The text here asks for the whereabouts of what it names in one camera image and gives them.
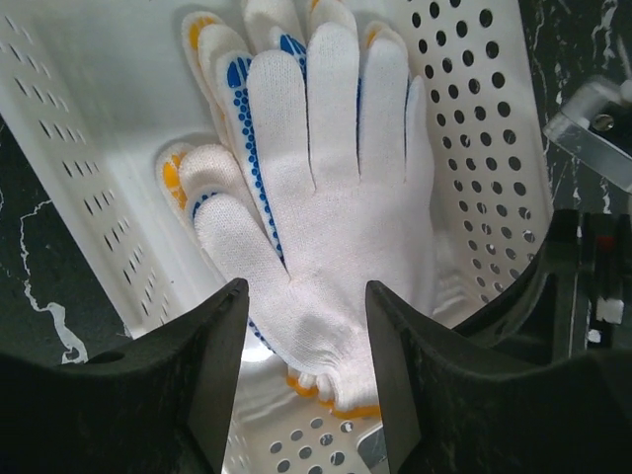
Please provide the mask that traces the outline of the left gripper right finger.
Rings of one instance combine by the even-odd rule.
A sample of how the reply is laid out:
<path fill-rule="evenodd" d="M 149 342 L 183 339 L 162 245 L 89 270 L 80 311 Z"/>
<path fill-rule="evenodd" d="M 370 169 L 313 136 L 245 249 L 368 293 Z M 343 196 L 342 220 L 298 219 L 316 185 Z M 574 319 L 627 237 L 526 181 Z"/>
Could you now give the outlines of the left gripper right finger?
<path fill-rule="evenodd" d="M 535 366 L 476 346 L 384 284 L 366 313 L 394 473 L 627 473 L 631 354 Z"/>

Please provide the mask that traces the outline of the yellow dotted work glove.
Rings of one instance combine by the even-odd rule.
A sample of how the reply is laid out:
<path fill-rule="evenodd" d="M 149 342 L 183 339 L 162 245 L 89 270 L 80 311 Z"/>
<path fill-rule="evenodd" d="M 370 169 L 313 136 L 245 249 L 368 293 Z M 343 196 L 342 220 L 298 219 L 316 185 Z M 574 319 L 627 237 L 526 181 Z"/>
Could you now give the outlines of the yellow dotted work glove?
<path fill-rule="evenodd" d="M 306 46 L 298 17 L 288 1 L 243 1 L 241 7 L 244 21 L 253 44 L 266 48 L 267 40 L 278 40 L 278 46 L 287 48 L 306 69 Z M 227 127 L 227 108 L 219 93 L 220 74 L 215 71 L 218 58 L 228 52 L 248 55 L 250 47 L 245 40 L 217 15 L 208 11 L 194 11 L 182 21 L 182 46 L 187 64 L 205 97 L 219 137 L 219 149 L 234 148 L 232 132 Z M 186 142 L 177 142 L 164 149 L 156 161 L 156 177 L 164 198 L 180 220 L 185 219 L 189 194 L 179 177 L 182 161 L 194 147 Z"/>

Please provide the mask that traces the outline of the blue dotted work glove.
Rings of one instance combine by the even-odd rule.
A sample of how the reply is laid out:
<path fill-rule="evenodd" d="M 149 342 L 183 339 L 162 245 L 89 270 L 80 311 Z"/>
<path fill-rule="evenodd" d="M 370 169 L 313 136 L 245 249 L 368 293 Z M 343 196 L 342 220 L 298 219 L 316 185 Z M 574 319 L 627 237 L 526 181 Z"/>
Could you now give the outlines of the blue dotted work glove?
<path fill-rule="evenodd" d="M 262 177 L 264 127 L 278 126 L 263 101 L 304 88 L 303 71 L 284 46 L 257 55 L 228 52 L 218 58 L 219 93 L 227 108 L 234 148 L 197 149 L 180 174 L 189 194 L 188 218 L 201 248 L 226 279 L 242 277 L 251 290 L 249 326 L 286 362 L 299 360 L 291 279 L 284 265 Z"/>

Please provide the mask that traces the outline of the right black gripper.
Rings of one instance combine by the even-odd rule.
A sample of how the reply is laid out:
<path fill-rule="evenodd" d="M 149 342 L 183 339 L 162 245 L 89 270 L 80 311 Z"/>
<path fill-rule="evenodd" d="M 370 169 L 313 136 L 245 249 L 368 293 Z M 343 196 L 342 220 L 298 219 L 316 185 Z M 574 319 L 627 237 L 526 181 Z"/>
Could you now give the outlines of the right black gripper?
<path fill-rule="evenodd" d="M 455 331 L 529 363 L 630 350 L 630 215 L 555 211 L 526 269 Z"/>

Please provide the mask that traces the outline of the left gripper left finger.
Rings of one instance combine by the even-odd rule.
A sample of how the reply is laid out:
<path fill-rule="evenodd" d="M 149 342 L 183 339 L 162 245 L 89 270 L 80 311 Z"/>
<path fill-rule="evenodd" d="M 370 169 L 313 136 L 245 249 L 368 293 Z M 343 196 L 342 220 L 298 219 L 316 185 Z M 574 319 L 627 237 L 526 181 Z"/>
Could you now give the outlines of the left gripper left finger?
<path fill-rule="evenodd" d="M 80 364 L 1 356 L 5 473 L 218 473 L 247 329 L 248 285 Z"/>

